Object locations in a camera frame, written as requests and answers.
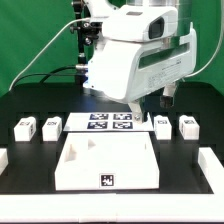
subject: white cube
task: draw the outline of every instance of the white cube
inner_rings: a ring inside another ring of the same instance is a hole
[[[42,128],[43,141],[58,141],[62,131],[62,120],[60,117],[48,118]]]
[[[22,118],[14,128],[15,141],[30,141],[36,132],[34,117]]]
[[[0,175],[8,165],[7,149],[0,149]]]
[[[154,118],[154,131],[158,140],[170,140],[172,126],[168,117],[156,116]]]
[[[179,119],[179,130],[185,140],[198,140],[200,127],[194,117],[183,115]]]

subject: black cable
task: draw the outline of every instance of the black cable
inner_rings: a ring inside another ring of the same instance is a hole
[[[23,77],[20,77],[19,79],[16,80],[16,82],[13,84],[12,89],[15,87],[15,85],[21,81],[22,79],[28,78],[28,77],[33,77],[33,76],[76,76],[76,75],[71,75],[71,74],[55,74],[55,73],[36,73],[36,74],[30,74],[30,75],[25,75]]]
[[[52,75],[54,75],[57,72],[65,71],[65,70],[70,70],[70,69],[76,69],[74,65],[69,65],[69,66],[64,66],[61,68],[57,68],[53,71],[51,71],[46,77],[40,80],[40,83],[44,83],[48,78],[50,78]]]

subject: cable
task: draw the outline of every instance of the cable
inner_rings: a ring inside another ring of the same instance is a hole
[[[29,78],[29,77],[34,77],[34,76],[76,76],[76,75],[74,75],[74,74],[55,74],[55,73],[47,73],[47,74],[45,74],[45,73],[35,73],[35,74],[30,74],[30,75],[25,75],[25,76],[23,76],[23,77],[20,77],[20,78],[18,78],[17,80],[16,80],[16,82],[15,83],[13,83],[13,86],[12,86],[12,89],[15,87],[15,85],[18,83],[18,82],[20,82],[22,79],[25,79],[25,78]]]
[[[221,48],[221,45],[223,42],[223,37],[224,37],[224,0],[221,0],[221,28],[220,28],[220,37],[219,37],[219,42],[218,42],[217,48],[216,48],[213,56],[211,57],[211,59],[207,62],[207,64],[204,65],[204,67],[202,67],[197,72],[194,72],[190,75],[185,76],[184,78],[190,78],[190,77],[193,77],[193,76],[201,73],[212,63],[212,61],[215,59],[215,57],[217,56],[217,54],[220,51],[220,48]]]
[[[66,24],[55,36],[54,38],[40,51],[40,53],[37,54],[37,56],[14,78],[14,80],[12,81],[10,87],[9,87],[9,91],[12,90],[12,87],[14,86],[14,83],[16,82],[16,80],[24,73],[27,71],[27,69],[29,69],[32,64],[40,57],[40,55],[43,54],[43,52],[57,39],[58,36],[60,36],[60,34],[71,24],[76,23],[76,22],[81,22],[81,21],[89,21],[90,18],[85,18],[85,19],[78,19],[78,20],[73,20],[71,22],[69,22],[68,24]]]
[[[74,65],[69,65],[69,66],[64,66],[61,68],[57,68],[49,73],[49,75],[46,75],[43,79],[40,80],[40,83],[44,83],[48,78],[50,78],[52,75],[54,75],[57,72],[65,71],[65,70],[70,70],[70,69],[76,69]]]

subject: small white block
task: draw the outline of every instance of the small white block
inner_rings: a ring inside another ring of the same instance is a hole
[[[200,127],[193,117],[181,116],[179,130],[185,140],[198,140]]]
[[[156,116],[154,118],[154,131],[158,140],[170,140],[172,126],[168,117]]]
[[[22,118],[14,128],[15,141],[30,141],[36,132],[34,117]]]
[[[42,128],[43,141],[58,141],[62,131],[62,120],[60,117],[48,118]]]
[[[7,149],[0,149],[0,175],[8,165]]]
[[[200,165],[214,194],[224,193],[224,168],[211,148],[199,148]]]

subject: white box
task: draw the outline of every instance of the white box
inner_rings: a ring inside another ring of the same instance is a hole
[[[154,131],[158,140],[170,140],[172,136],[172,126],[168,117],[156,116],[154,118]]]
[[[179,130],[185,140],[198,140],[200,127],[194,117],[181,116]]]
[[[0,175],[8,165],[7,149],[0,149]]]
[[[34,117],[22,118],[14,128],[15,141],[30,141],[36,132]]]
[[[61,118],[60,117],[48,118],[42,128],[43,141],[58,141],[61,131],[62,131]]]
[[[200,165],[214,194],[224,193],[224,168],[211,148],[199,148]]]
[[[55,185],[56,190],[159,188],[159,168],[149,134],[68,134]]]

